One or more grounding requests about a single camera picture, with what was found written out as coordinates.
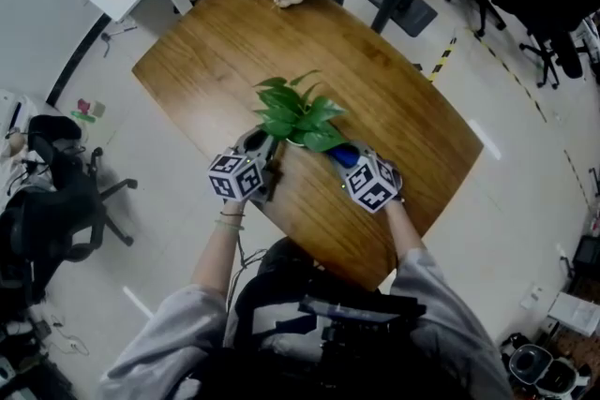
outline wooden table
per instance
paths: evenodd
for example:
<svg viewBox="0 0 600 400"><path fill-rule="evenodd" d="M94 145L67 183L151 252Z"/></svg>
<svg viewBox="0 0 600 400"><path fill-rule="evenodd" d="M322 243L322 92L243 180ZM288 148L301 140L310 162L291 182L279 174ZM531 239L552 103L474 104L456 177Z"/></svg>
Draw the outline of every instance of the wooden table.
<svg viewBox="0 0 600 400"><path fill-rule="evenodd" d="M133 68L171 119L209 158L259 123L252 87L269 77L320 81L348 113L334 124L398 165L421 234L469 172L482 146L398 51L331 0L278 9L271 0L202 0ZM279 145L281 179L263 212L327 269L368 289L396 266L384 213L340 188L324 155Z"/></svg>

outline white floor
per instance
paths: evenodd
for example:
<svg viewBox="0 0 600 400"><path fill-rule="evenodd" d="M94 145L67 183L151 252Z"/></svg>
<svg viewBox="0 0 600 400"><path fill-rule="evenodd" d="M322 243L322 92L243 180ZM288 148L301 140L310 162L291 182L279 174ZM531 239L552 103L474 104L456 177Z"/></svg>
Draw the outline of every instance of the white floor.
<svg viewBox="0 0 600 400"><path fill-rule="evenodd" d="M593 201L588 169L600 161L600 144L594 141L600 125L594 78L587 66L585 79L578 80L567 79L558 68L559 90L537 89L541 68L518 49L519 42L529 41L525 30L504 14L508 28L499 32L490 25L484 41L517 74L532 95L529 99L468 30L478 28L472 5L426 1L439 15L419 37L408 37L392 22L383 36L410 61L421 64L426 75L452 36L457 37L434 85L466 121L484 132L487 148L425 241L450 285L493 339L518 329L530 333L543 318L552 293L564 284L560 252L573 255L587 201ZM366 0L346 0L344 7L367 24L376 13ZM42 315L55 315L65 324L63 332L78 335L90 351L87 357L66 355L58 348L68 350L68 342L52 336L52 358L80 398L93 397L100 374L147 320L147 312L124 289L146 310L155 311L166 295L188 281L219 208L204 180L208 160L131 73L143 53L177 22L171 12L168 0L144 0L132 14L139 28L115 37L106 58L105 44L97 41L58 103L64 113L74 110L79 98L104 103L103 117L86 125L86 144L90 150L104 149L107 185L127 177L140 184L109 207L117 223L135 237L134 246L123 246L106 230L104 245L95 255L61 266L50 285L49 301L41 308ZM107 31L120 28L110 25ZM253 252L282 235L253 210L243 243ZM248 281L251 275L243 278ZM519 302L533 284L546 295L538 307L524 310Z"/></svg>

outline cable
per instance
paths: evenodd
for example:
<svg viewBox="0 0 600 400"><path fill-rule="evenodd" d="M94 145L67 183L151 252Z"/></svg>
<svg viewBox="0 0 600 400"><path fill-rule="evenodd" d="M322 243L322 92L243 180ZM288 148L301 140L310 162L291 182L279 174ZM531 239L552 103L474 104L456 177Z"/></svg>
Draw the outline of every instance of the cable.
<svg viewBox="0 0 600 400"><path fill-rule="evenodd" d="M256 252L254 252L249 257L246 257L246 252L244 252L244 247L242 246L242 239L238 233L237 239L237 249L240 252L240 265L241 268L233 274L232 278L232 286L229 289L229 295L227 295L227 311L230 312L232 309L233 295L235 294L235 289L237 288L237 282L240 279L242 272L247 269L253 263L257 261L261 261L266 253L266 248L259 248Z"/></svg>
<svg viewBox="0 0 600 400"><path fill-rule="evenodd" d="M83 152L85 152L85 147L83 147L82 145L80 146L76 146L76 145L69 145L67 147L65 147L63 150L59 151L61 154L63 154L66 150L68 149L74 149L77 148L77 150L75 152L72 153L68 153L65 154L66 156L78 156L79 154L82 154ZM22 163L26 163L26 162L32 162L32 160L22 160ZM48 171L48 169L50 168L50 165L47 165L45 163L41 163L41 162L35 162L33 161L33 163L37 164L37 166L46 166L46 168L42 171L36 172L34 170L29 170L26 169L23 173L21 173L20 175L18 175L17 177L15 177L14 179L12 179L12 182L10 182L10 185L8 186L8 190L7 190L7 195L10 197L10 191L12 189L12 186L15 184L15 182L17 182L19 179L21 179L22 177L24 177L24 175L26 175L26 177L24 179L22 179L20 186L23 185L25 182L27 182L27 180L29 180L29 177L31 177L32 175L42 175L43 173L46 173Z"/></svg>
<svg viewBox="0 0 600 400"><path fill-rule="evenodd" d="M80 355L83 355L84 357L89 357L90 356L90 350L87 348L87 346L85 345L85 343L83 342L83 340L78 337L77 335L66 335L64 334L61 329L65 327L65 325L63 325L59 319L56 318L56 316L51 315L51 320L52 320L52 326L56 329L56 331L58 332L58 334L60 336L62 336L65 340L67 340L68 342L73 342L73 344L71 345L72 350L71 351L64 351L62 350L60 347L58 347L54 342L50 342L49 346L52 347L54 346L55 348L57 348L58 350L60 350L62 353L64 353L65 355L72 355L75 353L79 353ZM77 344L80 344L83 347L83 350L80 350L79 346Z"/></svg>

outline green leaf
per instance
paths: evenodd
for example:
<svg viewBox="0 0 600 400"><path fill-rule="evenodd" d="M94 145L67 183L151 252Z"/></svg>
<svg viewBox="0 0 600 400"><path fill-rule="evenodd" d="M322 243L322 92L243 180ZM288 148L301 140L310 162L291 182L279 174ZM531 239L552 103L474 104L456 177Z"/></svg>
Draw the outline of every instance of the green leaf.
<svg viewBox="0 0 600 400"><path fill-rule="evenodd" d="M293 124L296 120L298 120L298 115L293 113L290 109L285 107L281 108L273 108L268 109L266 111L255 111L258 113L262 119L267 122L270 120L279 120L280 122L286 122L288 124Z"/></svg>
<svg viewBox="0 0 600 400"><path fill-rule="evenodd" d="M292 124L286 124L285 122L280 122L277 120L264 122L263 124L260 124L259 127L267 134L272 135L281 141L285 140L293 130Z"/></svg>
<svg viewBox="0 0 600 400"><path fill-rule="evenodd" d="M308 90L306 90L306 92L304 94L302 94L302 97L300 97L300 105L302 106L302 108L305 108L305 106L307 105L308 96L310 96L310 93L312 92L312 89L314 89L319 84L320 84L320 82L318 81L314 85L310 86L308 88Z"/></svg>
<svg viewBox="0 0 600 400"><path fill-rule="evenodd" d="M300 77L295 78L293 81L290 82L290 85L292 87L295 87L298 83L300 83L305 77L311 75L311 74L315 74L317 72L320 72L320 70L310 70L310 72L307 72L304 75L301 75Z"/></svg>
<svg viewBox="0 0 600 400"><path fill-rule="evenodd" d="M322 132L327 135L336 136L341 135L339 130L332 126L329 122L321 122L315 126L315 132Z"/></svg>
<svg viewBox="0 0 600 400"><path fill-rule="evenodd" d="M333 119L346 111L342 109L336 102L326 96L318 96L312 102L312 106L308 113L302 117L296 127L302 130L311 130L310 126L321 124L329 119Z"/></svg>
<svg viewBox="0 0 600 400"><path fill-rule="evenodd" d="M254 85L255 87L282 87L286 84L286 80L283 77L272 77L266 81L262 81Z"/></svg>
<svg viewBox="0 0 600 400"><path fill-rule="evenodd" d="M347 140L337 130L335 133L315 131L304 135L304 144L313 152L325 152L346 142Z"/></svg>
<svg viewBox="0 0 600 400"><path fill-rule="evenodd" d="M274 87L259 92L259 99L264 105L272 109L285 108L296 113L301 113L300 96L290 87Z"/></svg>
<svg viewBox="0 0 600 400"><path fill-rule="evenodd" d="M288 135L288 139L296 143L304 144L304 136L307 132L303 132L302 130L298 130L295 128L290 135Z"/></svg>

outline blue object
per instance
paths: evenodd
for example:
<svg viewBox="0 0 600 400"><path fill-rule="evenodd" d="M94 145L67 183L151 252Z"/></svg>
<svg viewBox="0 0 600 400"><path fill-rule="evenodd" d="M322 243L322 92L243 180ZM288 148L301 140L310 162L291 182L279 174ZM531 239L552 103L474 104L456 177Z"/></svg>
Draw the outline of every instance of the blue object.
<svg viewBox="0 0 600 400"><path fill-rule="evenodd" d="M329 149L326 153L339 162L344 169L354 167L360 158L358 149L349 143L342 143L333 149Z"/></svg>

